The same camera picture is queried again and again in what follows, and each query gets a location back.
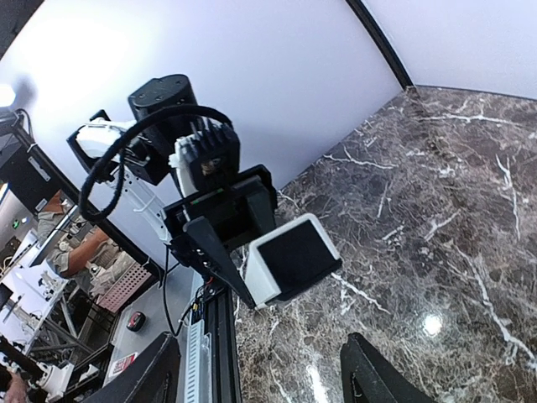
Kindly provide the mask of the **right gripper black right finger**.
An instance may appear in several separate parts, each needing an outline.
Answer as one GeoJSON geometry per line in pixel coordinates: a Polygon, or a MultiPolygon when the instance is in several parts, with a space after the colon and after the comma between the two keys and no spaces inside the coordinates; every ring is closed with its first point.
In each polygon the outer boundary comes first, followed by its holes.
{"type": "Polygon", "coordinates": [[[350,333],[341,347],[343,401],[433,403],[412,385],[362,334],[350,333]]]}

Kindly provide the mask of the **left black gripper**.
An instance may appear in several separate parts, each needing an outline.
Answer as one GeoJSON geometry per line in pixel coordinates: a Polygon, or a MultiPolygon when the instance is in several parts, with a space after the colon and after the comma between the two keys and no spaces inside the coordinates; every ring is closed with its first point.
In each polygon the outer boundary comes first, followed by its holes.
{"type": "Polygon", "coordinates": [[[202,266],[253,309],[253,297],[228,252],[273,231],[277,206],[271,173],[256,165],[229,185],[198,191],[164,208],[171,253],[188,267],[200,257],[199,249],[202,266]]]}

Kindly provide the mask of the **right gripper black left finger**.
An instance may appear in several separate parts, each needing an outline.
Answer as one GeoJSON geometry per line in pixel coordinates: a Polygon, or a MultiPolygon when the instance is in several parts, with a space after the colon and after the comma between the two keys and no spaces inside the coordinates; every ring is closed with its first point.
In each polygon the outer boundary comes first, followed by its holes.
{"type": "Polygon", "coordinates": [[[121,374],[84,402],[175,403],[179,372],[178,341],[170,332],[162,332],[121,374]]]}

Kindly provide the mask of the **white remote control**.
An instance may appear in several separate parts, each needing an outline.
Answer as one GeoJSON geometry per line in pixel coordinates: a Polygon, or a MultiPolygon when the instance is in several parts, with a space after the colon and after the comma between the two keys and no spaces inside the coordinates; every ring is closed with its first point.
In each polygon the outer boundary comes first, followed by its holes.
{"type": "Polygon", "coordinates": [[[305,213],[253,240],[244,282],[255,309],[289,301],[342,266],[319,218],[305,213]]]}

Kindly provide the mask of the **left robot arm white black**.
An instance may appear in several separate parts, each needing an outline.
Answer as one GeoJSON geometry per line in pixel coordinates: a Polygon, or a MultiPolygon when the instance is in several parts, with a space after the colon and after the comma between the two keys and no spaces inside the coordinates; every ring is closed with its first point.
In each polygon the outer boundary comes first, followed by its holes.
{"type": "Polygon", "coordinates": [[[69,137],[87,172],[81,215],[102,222],[127,198],[182,265],[257,307],[231,253],[274,230],[269,170],[241,170],[232,121],[199,105],[185,75],[151,79],[128,103],[132,121],[114,122],[100,111],[69,137]]]}

